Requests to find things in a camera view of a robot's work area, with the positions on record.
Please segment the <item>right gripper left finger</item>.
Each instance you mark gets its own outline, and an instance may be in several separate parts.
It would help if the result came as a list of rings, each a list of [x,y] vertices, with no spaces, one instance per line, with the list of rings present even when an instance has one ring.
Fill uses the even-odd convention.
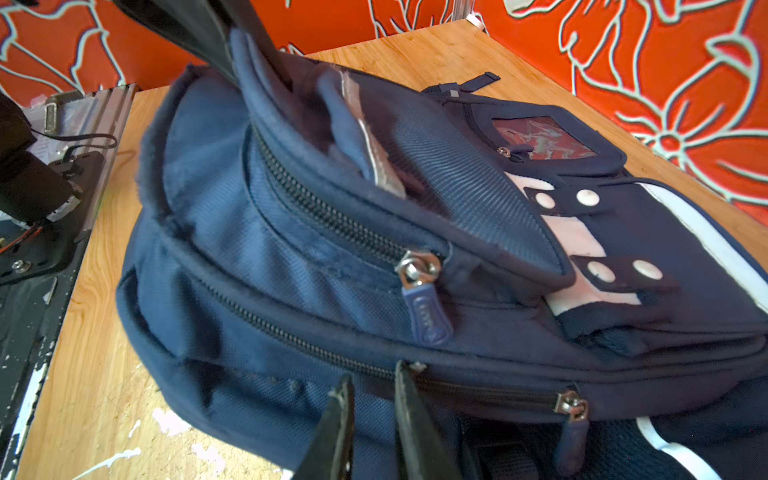
[[[344,374],[328,392],[326,409],[292,479],[350,479],[354,463],[355,389]]]

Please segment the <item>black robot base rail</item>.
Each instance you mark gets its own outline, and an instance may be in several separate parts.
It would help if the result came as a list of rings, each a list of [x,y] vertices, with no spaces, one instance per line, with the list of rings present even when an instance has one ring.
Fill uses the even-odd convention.
[[[124,133],[136,86],[56,94],[23,109],[34,132]],[[80,195],[76,209],[31,230],[1,211],[1,476],[15,478],[118,145],[39,135],[29,151]]]

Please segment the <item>navy blue student backpack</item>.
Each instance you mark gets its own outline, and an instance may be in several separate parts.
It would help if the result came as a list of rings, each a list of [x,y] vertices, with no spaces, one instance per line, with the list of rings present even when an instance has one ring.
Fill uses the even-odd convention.
[[[117,287],[195,428],[297,470],[344,374],[355,479],[398,479],[405,361],[469,479],[763,479],[767,275],[562,109],[561,159],[493,149],[535,104],[415,91],[242,32],[147,129]]]

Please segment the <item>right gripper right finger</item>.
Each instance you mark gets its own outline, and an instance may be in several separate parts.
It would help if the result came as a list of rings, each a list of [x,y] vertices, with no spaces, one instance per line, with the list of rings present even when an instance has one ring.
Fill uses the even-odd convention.
[[[396,364],[394,385],[398,478],[461,479],[403,360]]]

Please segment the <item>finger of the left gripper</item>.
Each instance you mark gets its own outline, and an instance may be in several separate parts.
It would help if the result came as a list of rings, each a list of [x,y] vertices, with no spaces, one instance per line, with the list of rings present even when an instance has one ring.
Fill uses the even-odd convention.
[[[238,82],[229,35],[239,29],[250,36],[277,75],[282,59],[255,8],[242,0],[115,0],[117,8],[143,25]]]

